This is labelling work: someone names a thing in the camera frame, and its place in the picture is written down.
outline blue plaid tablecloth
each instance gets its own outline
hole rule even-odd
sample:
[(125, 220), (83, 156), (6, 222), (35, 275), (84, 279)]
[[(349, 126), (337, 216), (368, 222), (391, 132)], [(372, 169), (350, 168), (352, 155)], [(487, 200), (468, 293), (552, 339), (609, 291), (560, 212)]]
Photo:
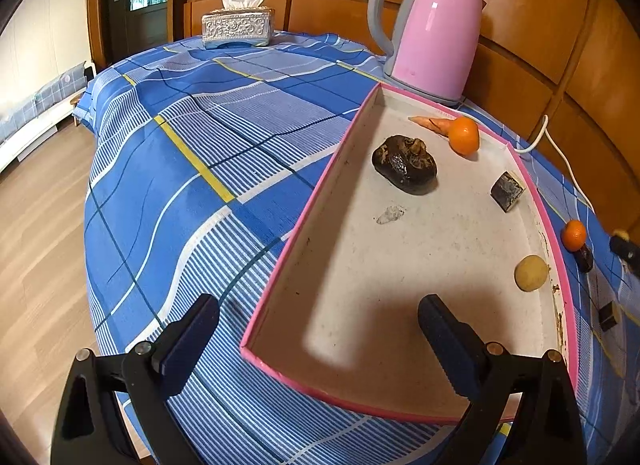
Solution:
[[(258, 371), (238, 350), (287, 236), (382, 77), (382, 60), (334, 34), (281, 32), (268, 47), (229, 50), (205, 50), (196, 37), (107, 68), (76, 108), (97, 141), (84, 246), (102, 353), (155, 339), (201, 293), (220, 301), (218, 329), (170, 400), (208, 463), (425, 465), (452, 430), (327, 405)], [(517, 148), (527, 145), (472, 103), (461, 109)], [(523, 160), (556, 232), (580, 219), (596, 261), (580, 274), (562, 249), (576, 311), (576, 397), (597, 463), (638, 409), (640, 283), (611, 254), (571, 182), (537, 152)], [(598, 308), (611, 300), (623, 317), (603, 333)], [(486, 463), (507, 431), (497, 432)]]

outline kettle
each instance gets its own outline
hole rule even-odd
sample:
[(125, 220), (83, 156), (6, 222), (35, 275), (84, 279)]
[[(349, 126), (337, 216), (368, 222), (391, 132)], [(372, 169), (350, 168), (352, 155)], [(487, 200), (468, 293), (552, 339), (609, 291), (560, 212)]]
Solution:
[(455, 106), (471, 70), (482, 0), (403, 0), (393, 36), (382, 30), (384, 0), (369, 0), (369, 31), (386, 54), (385, 76), (446, 106)]

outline white power cord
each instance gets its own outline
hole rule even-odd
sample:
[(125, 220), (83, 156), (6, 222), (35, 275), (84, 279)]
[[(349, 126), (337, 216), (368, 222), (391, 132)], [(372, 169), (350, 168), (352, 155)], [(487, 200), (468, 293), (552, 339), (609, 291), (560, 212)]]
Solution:
[[(474, 119), (479, 124), (482, 123), (478, 119), (476, 119), (474, 116), (469, 115), (468, 113), (465, 113), (464, 111), (460, 111), (460, 110), (456, 110), (456, 111), (457, 111), (457, 113), (463, 114), (465, 117), (469, 117), (470, 119)], [(549, 143), (551, 143), (553, 148), (558, 152), (558, 155), (560, 155), (560, 158), (562, 158), (562, 160), (566, 164), (566, 168), (569, 170), (569, 175), (571, 176), (571, 181), (574, 182), (574, 187), (578, 190), (578, 192), (580, 194), (582, 194), (582, 197), (584, 198), (585, 203), (593, 211), (594, 210), (593, 209), (593, 205), (591, 204), (591, 202), (589, 201), (589, 198), (587, 198), (587, 195), (580, 188), (580, 185), (578, 185), (578, 182), (575, 179), (574, 170), (571, 168), (571, 165), (569, 164), (569, 160), (566, 159), (566, 156), (564, 156), (564, 153), (562, 151), (560, 151), (560, 148), (554, 142), (554, 139), (551, 138), (551, 135), (549, 135), (549, 132), (546, 130), (546, 126), (549, 123), (549, 117), (547, 115), (544, 115), (542, 118), (543, 118), (543, 123), (542, 123), (542, 127), (540, 128), (540, 132), (538, 133), (538, 136), (536, 137), (536, 139), (533, 142), (531, 142), (531, 145), (526, 149), (523, 149), (523, 150), (514, 149), (514, 151), (516, 153), (518, 153), (519, 155), (526, 155), (527, 153), (532, 152), (538, 146), (538, 144), (540, 143), (540, 140), (542, 139), (543, 135), (546, 135), (546, 138), (548, 139)]]

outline orange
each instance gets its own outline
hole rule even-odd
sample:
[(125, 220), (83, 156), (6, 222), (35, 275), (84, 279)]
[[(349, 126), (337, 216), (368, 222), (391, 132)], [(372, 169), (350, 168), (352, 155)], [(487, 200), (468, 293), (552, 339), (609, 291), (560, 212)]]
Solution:
[(560, 237), (565, 249), (569, 252), (577, 252), (587, 241), (587, 229), (580, 220), (569, 220), (562, 229)]
[(458, 117), (449, 128), (449, 145), (462, 156), (475, 153), (480, 147), (480, 133), (476, 121), (469, 117)]

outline silver embossed pattern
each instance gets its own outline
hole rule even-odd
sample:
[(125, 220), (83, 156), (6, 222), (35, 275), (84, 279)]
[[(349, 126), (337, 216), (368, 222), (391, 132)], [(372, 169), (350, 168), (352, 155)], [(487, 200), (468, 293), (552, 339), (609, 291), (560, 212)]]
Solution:
[(202, 42), (217, 48), (228, 42), (266, 46), (273, 35), (274, 10), (268, 7), (214, 10), (202, 17)]

